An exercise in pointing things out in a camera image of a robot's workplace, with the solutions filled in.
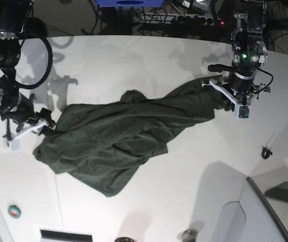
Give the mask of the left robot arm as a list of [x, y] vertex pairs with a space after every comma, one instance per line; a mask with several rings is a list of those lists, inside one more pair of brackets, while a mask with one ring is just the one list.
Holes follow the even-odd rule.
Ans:
[[262, 71], [268, 59], [263, 33], [265, 17], [264, 1], [229, 1], [226, 29], [234, 54], [232, 65], [215, 64], [208, 67], [210, 72], [228, 72], [224, 82], [218, 83], [218, 86], [228, 92], [227, 97], [232, 96], [242, 105], [269, 88], [269, 84], [254, 84], [257, 72]]

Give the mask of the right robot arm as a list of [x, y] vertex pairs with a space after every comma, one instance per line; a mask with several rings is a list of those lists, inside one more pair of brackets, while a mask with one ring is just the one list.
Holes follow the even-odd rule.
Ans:
[[[33, 1], [0, 1], [0, 116], [2, 120], [11, 119], [21, 125], [28, 123], [36, 125], [45, 122], [53, 127], [51, 111], [43, 108], [35, 112], [33, 99], [20, 93], [20, 89], [33, 90], [41, 86], [48, 78], [53, 52], [46, 34], [32, 29], [34, 18], [30, 15]], [[16, 65], [21, 57], [21, 50], [27, 38], [40, 39], [47, 51], [47, 66], [38, 82], [31, 85], [19, 83], [16, 80]]]

